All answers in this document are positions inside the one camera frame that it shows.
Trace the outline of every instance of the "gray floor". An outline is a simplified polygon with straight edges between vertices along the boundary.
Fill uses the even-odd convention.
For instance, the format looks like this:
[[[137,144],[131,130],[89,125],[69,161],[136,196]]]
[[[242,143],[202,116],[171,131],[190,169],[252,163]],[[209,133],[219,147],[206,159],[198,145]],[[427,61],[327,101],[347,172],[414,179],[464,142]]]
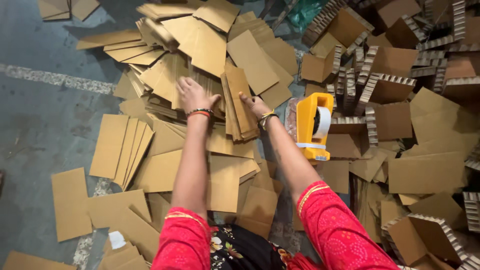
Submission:
[[[141,17],[135,7],[142,2],[101,0],[101,6],[84,22],[76,18],[43,22],[36,1],[0,1],[0,169],[6,171],[0,197],[0,266],[12,249],[74,262],[79,239],[57,242],[50,175],[79,167],[89,171],[102,114],[118,113],[121,100],[89,91],[81,84],[66,83],[61,74],[116,83],[123,64],[101,49],[76,51],[75,45],[83,36],[135,28],[134,22]],[[262,0],[247,2],[242,4],[241,13],[254,11],[258,15],[262,8]],[[282,9],[282,5],[275,6],[271,14]],[[269,15],[266,20],[271,23],[274,18]],[[276,35],[299,50],[307,50],[298,30],[286,22]],[[28,69],[51,73],[49,83],[19,75],[31,72]],[[304,87],[295,82],[290,90],[299,97]],[[277,111],[283,112],[285,106]],[[270,151],[266,157],[274,158]],[[92,196],[99,179],[86,178]],[[304,235],[292,231],[290,220],[291,201],[284,191],[271,238],[292,251],[316,257]],[[85,269],[97,268],[106,234],[103,229],[93,236]]]

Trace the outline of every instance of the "white tape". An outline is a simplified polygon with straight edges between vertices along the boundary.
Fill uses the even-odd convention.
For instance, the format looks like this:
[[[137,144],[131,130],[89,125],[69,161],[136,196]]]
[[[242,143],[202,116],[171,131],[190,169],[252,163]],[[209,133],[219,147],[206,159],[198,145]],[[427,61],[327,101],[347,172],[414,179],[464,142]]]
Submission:
[[[328,108],[317,107],[317,110],[320,114],[320,123],[318,124],[317,131],[313,134],[312,138],[321,139],[327,136],[328,129],[330,129],[332,115],[330,114],[330,110]]]
[[[123,238],[123,235],[121,235],[119,231],[108,233],[108,238],[110,239],[110,243],[112,243],[112,249],[121,248],[126,245],[125,238]]]
[[[317,148],[317,149],[326,149],[324,145],[309,144],[309,143],[297,143],[297,146],[299,148],[309,147],[309,148]]]

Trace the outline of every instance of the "yellow tape dispenser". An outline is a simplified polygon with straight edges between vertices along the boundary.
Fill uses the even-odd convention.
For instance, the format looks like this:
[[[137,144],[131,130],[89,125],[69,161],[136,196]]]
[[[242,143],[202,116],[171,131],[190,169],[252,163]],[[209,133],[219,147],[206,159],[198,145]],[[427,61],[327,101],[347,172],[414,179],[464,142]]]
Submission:
[[[332,110],[333,96],[326,93],[313,93],[297,104],[297,146],[313,165],[330,160],[325,144]]]

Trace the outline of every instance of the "hand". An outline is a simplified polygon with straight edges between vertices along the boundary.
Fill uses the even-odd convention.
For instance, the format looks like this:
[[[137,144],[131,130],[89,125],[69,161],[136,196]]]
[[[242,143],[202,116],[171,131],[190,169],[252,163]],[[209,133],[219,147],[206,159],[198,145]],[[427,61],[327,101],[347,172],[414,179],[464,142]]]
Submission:
[[[220,95],[208,97],[204,89],[192,78],[180,77],[176,88],[180,94],[185,113],[189,113],[194,109],[211,110],[213,105],[221,98]]]
[[[265,113],[272,111],[265,102],[259,97],[249,98],[242,92],[239,93],[241,101],[248,106],[248,108],[255,114],[258,120],[260,120]]]

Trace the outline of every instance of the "orange bracelet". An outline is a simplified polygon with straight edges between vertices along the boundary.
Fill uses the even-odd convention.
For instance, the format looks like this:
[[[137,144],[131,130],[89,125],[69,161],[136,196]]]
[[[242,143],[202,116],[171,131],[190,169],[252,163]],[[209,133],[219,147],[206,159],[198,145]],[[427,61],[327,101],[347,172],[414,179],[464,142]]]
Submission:
[[[192,112],[191,114],[188,115],[187,118],[190,118],[190,116],[195,115],[195,114],[203,114],[203,115],[206,115],[208,117],[208,119],[210,119],[210,114],[206,111],[201,111],[201,110]]]

